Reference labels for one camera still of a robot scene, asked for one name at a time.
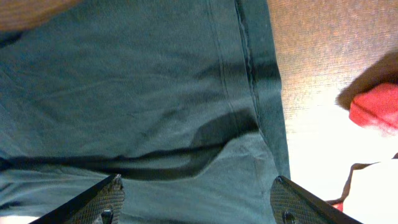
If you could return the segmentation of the dark green t-shirt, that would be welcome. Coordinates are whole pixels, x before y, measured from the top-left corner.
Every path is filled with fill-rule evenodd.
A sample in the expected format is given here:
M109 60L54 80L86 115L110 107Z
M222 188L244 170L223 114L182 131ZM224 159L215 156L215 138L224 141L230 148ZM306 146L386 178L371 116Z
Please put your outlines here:
M84 1L2 32L1 215L120 174L121 223L274 223L280 91L265 1Z

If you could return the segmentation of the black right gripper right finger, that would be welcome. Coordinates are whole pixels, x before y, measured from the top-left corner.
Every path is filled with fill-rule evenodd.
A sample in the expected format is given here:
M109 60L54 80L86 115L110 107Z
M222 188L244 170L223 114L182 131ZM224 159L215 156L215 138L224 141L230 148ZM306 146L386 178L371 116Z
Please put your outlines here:
M282 175L273 181L270 203L277 224L361 224Z

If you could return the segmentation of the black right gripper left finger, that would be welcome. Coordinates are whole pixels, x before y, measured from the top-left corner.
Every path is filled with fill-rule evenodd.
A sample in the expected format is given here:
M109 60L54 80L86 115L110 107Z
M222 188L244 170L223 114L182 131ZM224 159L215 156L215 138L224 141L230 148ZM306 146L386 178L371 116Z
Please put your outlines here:
M121 175L113 174L31 224L117 224L124 201Z

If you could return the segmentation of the white shirt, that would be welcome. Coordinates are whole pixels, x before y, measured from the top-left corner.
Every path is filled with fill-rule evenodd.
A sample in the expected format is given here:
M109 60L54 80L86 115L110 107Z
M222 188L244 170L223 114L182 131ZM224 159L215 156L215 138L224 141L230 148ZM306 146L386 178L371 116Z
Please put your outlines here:
M397 156L353 164L340 198L328 203L361 223L397 224Z

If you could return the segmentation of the red shirt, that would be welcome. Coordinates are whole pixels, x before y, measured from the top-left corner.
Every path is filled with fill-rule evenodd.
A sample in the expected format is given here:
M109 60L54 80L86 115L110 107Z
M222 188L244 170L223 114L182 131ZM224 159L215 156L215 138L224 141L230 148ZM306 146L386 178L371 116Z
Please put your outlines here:
M397 136L397 85L382 83L355 95L350 104L349 119L362 128Z

